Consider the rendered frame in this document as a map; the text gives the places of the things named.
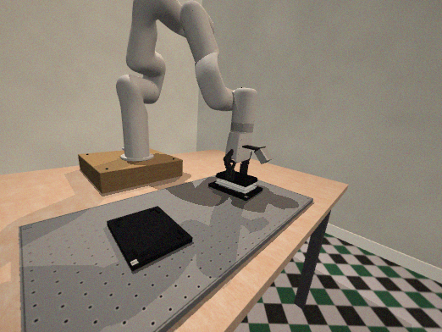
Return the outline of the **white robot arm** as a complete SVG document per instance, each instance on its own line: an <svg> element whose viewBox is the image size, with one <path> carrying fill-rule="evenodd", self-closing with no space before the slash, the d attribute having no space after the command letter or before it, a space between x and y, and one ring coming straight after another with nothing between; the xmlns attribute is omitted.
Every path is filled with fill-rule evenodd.
<svg viewBox="0 0 442 332"><path fill-rule="evenodd" d="M253 132L257 91L225 87L218 68L214 25L204 7L196 1L181 5L178 0L133 0L126 63L143 77L122 75L116 82L124 136L124 154L120 158L125 161L153 158L145 104L159 99L166 71L163 57L155 52L157 19L187 39L195 60L196 80L208 107L232 111L232 131Z"/></svg>

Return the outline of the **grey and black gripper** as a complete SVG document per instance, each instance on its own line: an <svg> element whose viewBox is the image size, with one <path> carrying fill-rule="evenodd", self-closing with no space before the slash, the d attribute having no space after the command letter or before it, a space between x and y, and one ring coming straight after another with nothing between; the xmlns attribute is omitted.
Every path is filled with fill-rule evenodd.
<svg viewBox="0 0 442 332"><path fill-rule="evenodd" d="M224 157L224 165L226 168L226 180L234 181L235 165L240 164L240 173L247 174L249 161L251 159L251 149L242 146L251 146L251 134L253 132L239 132L230 130L227 140L226 152ZM234 160L232 160L234 159ZM231 163L233 163L231 165Z"/></svg>

